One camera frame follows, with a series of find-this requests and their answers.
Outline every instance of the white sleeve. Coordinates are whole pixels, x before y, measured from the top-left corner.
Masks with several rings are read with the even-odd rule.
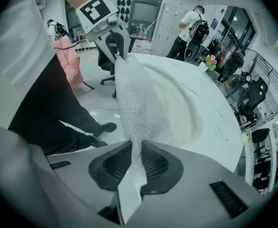
[[[52,42],[55,41],[56,31],[55,31],[55,26],[54,25],[50,25],[48,27],[48,36],[49,36],[49,38]]]
[[[184,24],[188,24],[193,18],[194,16],[196,15],[197,17],[197,13],[194,12],[194,11],[189,11],[186,13],[186,15],[183,17],[182,20],[180,20],[182,23]]]

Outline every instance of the white towel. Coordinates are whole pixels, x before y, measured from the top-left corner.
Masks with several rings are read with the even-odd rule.
[[[143,140],[175,141],[153,82],[134,55],[126,60],[117,57],[115,81],[122,126],[133,144],[132,165],[136,169],[141,165]]]

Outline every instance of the white shirt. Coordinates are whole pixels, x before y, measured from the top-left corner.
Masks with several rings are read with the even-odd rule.
[[[0,126],[55,55],[34,0],[11,0],[0,14]]]
[[[196,20],[206,20],[205,16],[203,14],[199,14],[198,12],[195,11],[189,11],[187,14],[183,17],[182,20],[180,20],[182,23],[186,24],[186,26],[181,30],[179,37],[186,41],[189,42],[191,39],[190,33],[189,33],[189,28],[191,28]]]
[[[50,26],[48,26],[48,36],[52,42],[55,42],[56,40],[56,30],[55,30],[56,24],[57,22],[53,21],[50,23]]]
[[[34,0],[11,0],[0,14],[0,68],[26,94],[55,55]]]

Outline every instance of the black cable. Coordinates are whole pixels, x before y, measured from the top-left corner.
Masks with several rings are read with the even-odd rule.
[[[74,45],[71,46],[71,47],[65,47],[65,48],[54,47],[54,49],[55,49],[56,51],[63,51],[63,50],[67,50],[67,49],[73,48],[73,47],[77,46],[78,44],[80,44],[85,38],[86,38],[86,36],[84,36],[81,40],[79,40],[76,44],[74,44]]]

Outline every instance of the black backpack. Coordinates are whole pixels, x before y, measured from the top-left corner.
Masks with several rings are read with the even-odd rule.
[[[189,28],[189,33],[191,37],[197,36],[202,38],[204,35],[209,34],[209,26],[207,21],[203,20],[199,14],[200,19],[196,19],[191,28]]]
[[[55,25],[55,31],[59,35],[63,35],[66,32],[66,29],[65,29],[64,25],[57,22]]]

